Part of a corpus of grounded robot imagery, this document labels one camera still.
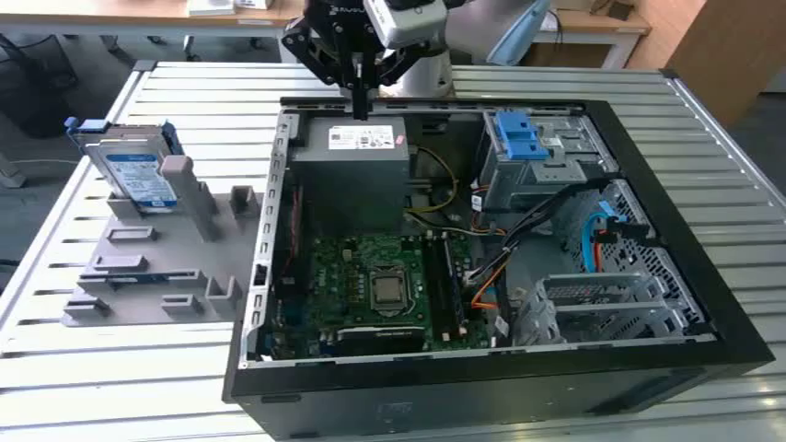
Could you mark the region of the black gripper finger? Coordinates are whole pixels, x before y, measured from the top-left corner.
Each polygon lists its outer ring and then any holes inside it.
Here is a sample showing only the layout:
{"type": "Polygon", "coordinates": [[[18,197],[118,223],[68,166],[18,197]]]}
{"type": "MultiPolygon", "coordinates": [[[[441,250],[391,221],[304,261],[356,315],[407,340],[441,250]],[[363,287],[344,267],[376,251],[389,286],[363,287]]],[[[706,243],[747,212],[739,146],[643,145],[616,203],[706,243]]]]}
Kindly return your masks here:
{"type": "Polygon", "coordinates": [[[363,52],[352,45],[353,28],[340,22],[316,22],[305,17],[295,19],[281,38],[284,47],[325,85],[337,85],[351,99],[352,117],[364,119],[364,90],[359,61],[363,52]]]}
{"type": "Polygon", "coordinates": [[[393,50],[377,62],[377,46],[368,45],[363,49],[363,118],[367,119],[373,90],[380,86],[391,86],[407,70],[415,65],[431,49],[428,42],[415,43],[403,49],[393,50]]]}

